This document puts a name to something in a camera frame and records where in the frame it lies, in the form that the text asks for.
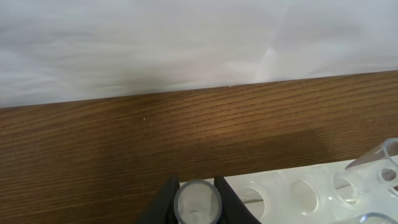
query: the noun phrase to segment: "white backdrop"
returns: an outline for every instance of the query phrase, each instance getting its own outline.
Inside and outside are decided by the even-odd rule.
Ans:
[[[0,107],[398,69],[398,0],[0,0]]]

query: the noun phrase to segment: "wooden table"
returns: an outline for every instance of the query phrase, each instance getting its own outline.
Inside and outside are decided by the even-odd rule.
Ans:
[[[0,223],[131,223],[181,181],[354,159],[398,136],[398,72],[0,109]]]

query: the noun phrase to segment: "brown wooden surface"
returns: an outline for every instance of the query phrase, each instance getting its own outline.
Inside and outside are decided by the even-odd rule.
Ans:
[[[354,159],[398,136],[398,72],[0,109],[0,223],[131,223],[171,173]]]

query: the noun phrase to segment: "transparent tube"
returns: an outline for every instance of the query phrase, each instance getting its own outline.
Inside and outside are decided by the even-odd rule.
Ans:
[[[333,179],[338,195],[353,205],[375,189],[397,187],[397,155],[398,138],[391,138],[348,164]]]
[[[185,183],[174,198],[174,214],[181,224],[215,224],[221,208],[217,189],[204,180]]]
[[[398,224],[395,220],[381,213],[367,213],[347,220],[337,221],[329,224]]]

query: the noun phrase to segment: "white sheet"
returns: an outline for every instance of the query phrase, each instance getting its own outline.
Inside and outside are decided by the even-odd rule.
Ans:
[[[398,68],[398,0],[0,0],[0,107]]]

